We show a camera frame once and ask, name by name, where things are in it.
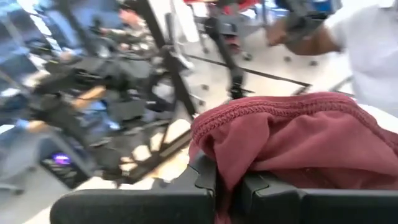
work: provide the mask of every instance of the red towel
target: red towel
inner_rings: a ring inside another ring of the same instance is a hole
[[[190,158],[202,149],[224,182],[216,223],[230,223],[231,192],[248,170],[299,188],[398,189],[398,135],[339,93],[230,101],[192,124]]]

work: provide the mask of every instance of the white shirt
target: white shirt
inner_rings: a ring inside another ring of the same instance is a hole
[[[358,103],[398,117],[398,7],[395,0],[343,7],[325,22],[349,55]]]

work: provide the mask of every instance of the white sleeve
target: white sleeve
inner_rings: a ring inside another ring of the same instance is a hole
[[[354,12],[350,7],[342,7],[325,21],[325,27],[329,31],[332,41],[340,48],[346,47],[346,25]]]

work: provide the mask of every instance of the white floor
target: white floor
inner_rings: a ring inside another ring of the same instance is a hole
[[[263,33],[258,32],[250,36],[247,43],[254,58],[251,62],[245,62],[240,57],[236,57],[243,68],[311,84],[313,86],[310,91],[327,91],[350,75],[347,58],[344,54],[330,54],[315,58],[319,65],[310,67],[308,65],[310,58],[293,57],[292,62],[284,62],[283,57],[290,54],[283,47],[267,48]],[[190,55],[220,62],[215,50],[212,47],[210,49],[211,52],[205,55],[198,45],[187,47]],[[192,59],[192,62],[196,66],[196,71],[195,74],[187,78],[187,82],[192,85],[192,92],[206,100],[206,108],[212,108],[224,102],[227,99],[227,69],[202,60]],[[198,87],[200,84],[209,85],[209,92],[201,90]],[[255,91],[254,95],[289,96],[302,87],[302,85],[285,80],[264,78],[247,73],[246,88]],[[349,84],[340,91],[350,93]],[[134,188],[146,188],[148,185],[151,185],[151,179],[143,180]],[[48,224],[51,205],[61,195],[68,192],[62,184],[40,169],[27,178],[26,186],[25,194],[20,196],[11,196],[7,192],[0,192],[1,224]],[[103,180],[93,179],[82,188],[103,189],[112,188],[112,185]]]

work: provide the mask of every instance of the purple light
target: purple light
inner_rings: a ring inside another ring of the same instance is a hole
[[[52,156],[52,159],[54,162],[58,165],[69,165],[70,164],[70,158],[63,153],[58,153]]]

